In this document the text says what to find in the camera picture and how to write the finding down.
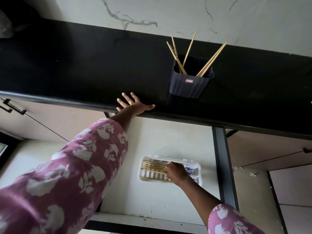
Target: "white plastic box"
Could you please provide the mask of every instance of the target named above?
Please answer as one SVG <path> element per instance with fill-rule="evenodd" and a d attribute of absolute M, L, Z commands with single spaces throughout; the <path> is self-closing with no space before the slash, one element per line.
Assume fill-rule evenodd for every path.
<path fill-rule="evenodd" d="M 196 181 L 198 185 L 202 185 L 201 180 L 201 167 L 198 163 L 193 161 L 188 161 L 187 159 L 179 160 L 179 159 L 172 159 L 166 157 L 158 157 L 156 156 L 143 156 L 140 160 L 139 170 L 138 170 L 138 179 L 145 182 L 171 182 L 170 179 L 166 178 L 166 175 L 160 174 L 157 172 L 151 172 L 141 169 L 142 163 L 144 160 L 148 160 L 151 162 L 162 162 L 162 163 L 170 163 L 170 162 L 177 162 L 181 163 L 186 171 L 189 173 L 189 176 Z"/>

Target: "pink sleeve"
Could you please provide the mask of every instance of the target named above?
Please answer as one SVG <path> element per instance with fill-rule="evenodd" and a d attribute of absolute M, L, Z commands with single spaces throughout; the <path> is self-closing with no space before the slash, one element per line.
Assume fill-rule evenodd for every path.
<path fill-rule="evenodd" d="M 123 128 L 101 119 L 52 159 L 0 190 L 0 233 L 78 233 L 127 153 Z"/>
<path fill-rule="evenodd" d="M 228 204 L 217 205 L 209 215 L 209 234 L 264 234 Z"/>

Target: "black bin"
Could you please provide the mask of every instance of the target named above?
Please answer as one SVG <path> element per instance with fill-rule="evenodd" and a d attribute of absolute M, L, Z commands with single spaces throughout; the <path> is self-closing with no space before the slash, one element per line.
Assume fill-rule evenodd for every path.
<path fill-rule="evenodd" d="M 183 63 L 185 56 L 179 55 L 178 57 L 180 62 Z M 188 56 L 184 65 L 187 74 L 180 74 L 179 66 L 175 60 L 169 93 L 186 98 L 199 98 L 214 77 L 212 66 L 203 77 L 196 76 L 207 62 L 207 59 Z"/>

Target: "cabinet handle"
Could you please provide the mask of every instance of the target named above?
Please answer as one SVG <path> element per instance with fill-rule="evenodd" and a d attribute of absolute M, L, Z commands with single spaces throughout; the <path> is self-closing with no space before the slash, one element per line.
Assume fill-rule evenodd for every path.
<path fill-rule="evenodd" d="M 13 111 L 12 109 L 6 109 L 6 108 L 1 107 L 1 106 L 0 106 L 0 108 L 2 108 L 3 110 L 5 110 L 5 111 L 8 112 L 8 113 L 11 113 L 11 112 Z"/>
<path fill-rule="evenodd" d="M 17 111 L 19 114 L 24 115 L 27 111 L 26 110 L 19 110 L 17 107 L 10 104 L 11 99 L 6 99 L 2 103 L 4 103 L 6 106 L 12 108 L 14 111 Z"/>
<path fill-rule="evenodd" d="M 303 148 L 304 153 L 312 153 L 312 149 Z"/>

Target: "black countertop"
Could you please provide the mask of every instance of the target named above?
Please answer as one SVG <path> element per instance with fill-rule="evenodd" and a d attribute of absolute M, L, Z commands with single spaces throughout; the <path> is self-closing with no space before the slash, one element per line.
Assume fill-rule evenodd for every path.
<path fill-rule="evenodd" d="M 226 46 L 200 99 L 169 94 L 170 37 L 42 20 L 0 39 L 0 94 L 115 111 L 122 92 L 156 104 L 144 117 L 312 139 L 312 58 Z M 175 39 L 179 54 L 190 40 Z M 209 59 L 221 44 L 194 41 Z"/>

